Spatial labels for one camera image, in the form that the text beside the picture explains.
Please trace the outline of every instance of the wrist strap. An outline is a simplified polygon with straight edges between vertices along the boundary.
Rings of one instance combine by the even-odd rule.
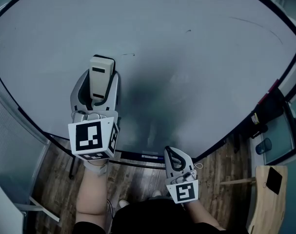
[[[98,174],[98,176],[101,176],[107,172],[108,162],[106,162],[102,166],[96,166],[88,161],[84,161],[84,167],[86,167],[88,170],[92,171],[95,174]]]

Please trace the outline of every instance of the person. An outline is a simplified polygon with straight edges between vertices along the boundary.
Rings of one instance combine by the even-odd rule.
[[[108,160],[90,161],[89,166],[103,166]],[[154,197],[129,204],[120,201],[122,207],[115,214],[112,234],[131,233],[226,233],[247,234],[245,228],[233,231],[224,230],[205,210],[199,200],[175,204],[170,198],[161,197],[154,192]],[[85,168],[76,203],[76,223],[73,234],[105,234],[104,226],[107,213],[107,175],[99,175]]]

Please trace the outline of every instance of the foot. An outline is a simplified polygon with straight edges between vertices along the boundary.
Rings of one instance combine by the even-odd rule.
[[[155,190],[155,191],[152,193],[152,197],[156,197],[156,196],[162,196],[162,193],[161,193],[159,190]]]
[[[128,205],[129,205],[129,202],[126,201],[126,200],[124,200],[124,199],[121,199],[121,200],[119,201],[119,206],[120,206],[121,208],[124,208],[125,206],[128,206]]]

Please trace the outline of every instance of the black shirt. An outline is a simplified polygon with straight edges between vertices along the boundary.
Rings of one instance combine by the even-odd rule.
[[[112,234],[214,234],[215,227],[206,224],[194,224],[180,204],[169,199],[154,199],[130,204],[120,209],[113,218]],[[247,234],[245,228],[224,231],[224,233]],[[74,226],[73,234],[105,234],[98,225],[79,222]]]

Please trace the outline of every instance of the forearm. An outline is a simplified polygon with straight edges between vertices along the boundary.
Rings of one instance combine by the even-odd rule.
[[[194,223],[208,223],[219,230],[223,230],[199,200],[185,203],[184,206]]]
[[[103,165],[106,160],[93,161],[93,164]],[[104,226],[107,209],[107,176],[98,176],[85,168],[84,177],[79,188],[76,203],[76,222],[87,221]]]

